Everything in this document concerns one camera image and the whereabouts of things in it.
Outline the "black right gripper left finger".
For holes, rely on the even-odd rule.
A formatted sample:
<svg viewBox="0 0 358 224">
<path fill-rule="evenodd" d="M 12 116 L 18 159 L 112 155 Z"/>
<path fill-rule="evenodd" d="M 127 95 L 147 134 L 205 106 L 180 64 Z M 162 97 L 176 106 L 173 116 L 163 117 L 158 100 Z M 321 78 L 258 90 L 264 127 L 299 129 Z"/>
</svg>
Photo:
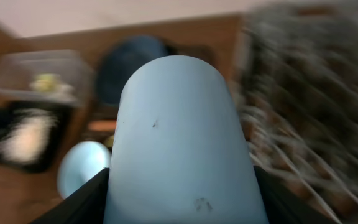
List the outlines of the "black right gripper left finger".
<svg viewBox="0 0 358 224">
<path fill-rule="evenodd" d="M 62 203 L 30 224 L 102 224 L 109 168 L 104 168 Z"/>
</svg>

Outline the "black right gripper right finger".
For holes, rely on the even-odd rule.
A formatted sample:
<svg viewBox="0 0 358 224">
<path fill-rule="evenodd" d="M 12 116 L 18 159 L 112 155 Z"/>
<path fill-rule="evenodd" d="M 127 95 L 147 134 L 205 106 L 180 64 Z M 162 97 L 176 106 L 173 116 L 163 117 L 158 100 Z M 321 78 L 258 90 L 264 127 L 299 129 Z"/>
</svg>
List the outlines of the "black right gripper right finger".
<svg viewBox="0 0 358 224">
<path fill-rule="evenodd" d="M 254 166 L 262 200 L 270 224 L 334 224 L 309 207 L 259 166 Z"/>
</svg>

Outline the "light blue bowl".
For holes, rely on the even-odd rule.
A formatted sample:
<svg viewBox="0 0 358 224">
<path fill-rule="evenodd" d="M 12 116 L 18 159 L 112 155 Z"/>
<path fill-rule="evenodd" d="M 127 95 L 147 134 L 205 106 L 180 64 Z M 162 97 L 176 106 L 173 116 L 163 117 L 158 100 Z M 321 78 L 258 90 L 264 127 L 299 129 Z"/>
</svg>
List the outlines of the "light blue bowl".
<svg viewBox="0 0 358 224">
<path fill-rule="evenodd" d="M 68 198 L 104 168 L 109 168 L 111 153 L 103 144 L 83 141 L 72 147 L 63 158 L 57 175 L 57 189 Z"/>
</svg>

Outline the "white rice grains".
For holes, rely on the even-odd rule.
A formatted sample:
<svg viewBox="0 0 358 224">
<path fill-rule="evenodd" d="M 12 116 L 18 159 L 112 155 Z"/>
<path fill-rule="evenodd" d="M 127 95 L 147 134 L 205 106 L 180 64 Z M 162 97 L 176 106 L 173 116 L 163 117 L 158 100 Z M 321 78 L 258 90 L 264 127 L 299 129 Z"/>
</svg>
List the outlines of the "white rice grains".
<svg viewBox="0 0 358 224">
<path fill-rule="evenodd" d="M 58 119 L 51 112 L 35 108 L 18 110 L 16 115 L 19 121 L 0 140 L 0 157 L 16 164 L 31 164 L 46 150 Z"/>
</svg>

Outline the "light blue plastic cup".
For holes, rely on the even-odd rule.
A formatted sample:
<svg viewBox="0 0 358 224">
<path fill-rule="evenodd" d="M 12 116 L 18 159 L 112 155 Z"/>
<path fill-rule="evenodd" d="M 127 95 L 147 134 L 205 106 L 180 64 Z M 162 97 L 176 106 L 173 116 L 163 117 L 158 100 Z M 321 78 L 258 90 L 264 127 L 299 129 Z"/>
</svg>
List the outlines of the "light blue plastic cup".
<svg viewBox="0 0 358 224">
<path fill-rule="evenodd" d="M 130 77 L 104 222 L 268 222 L 236 107 L 210 64 L 168 56 Z"/>
</svg>

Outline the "yellow snack wrapper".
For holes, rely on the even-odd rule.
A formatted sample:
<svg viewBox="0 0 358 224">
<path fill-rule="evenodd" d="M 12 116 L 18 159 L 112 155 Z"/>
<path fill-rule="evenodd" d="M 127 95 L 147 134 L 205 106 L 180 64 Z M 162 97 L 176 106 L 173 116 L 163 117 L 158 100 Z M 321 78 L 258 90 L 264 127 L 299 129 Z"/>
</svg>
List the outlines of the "yellow snack wrapper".
<svg viewBox="0 0 358 224">
<path fill-rule="evenodd" d="M 58 74 L 42 73 L 34 77 L 30 88 L 39 93 L 58 93 L 63 90 L 63 83 Z"/>
</svg>

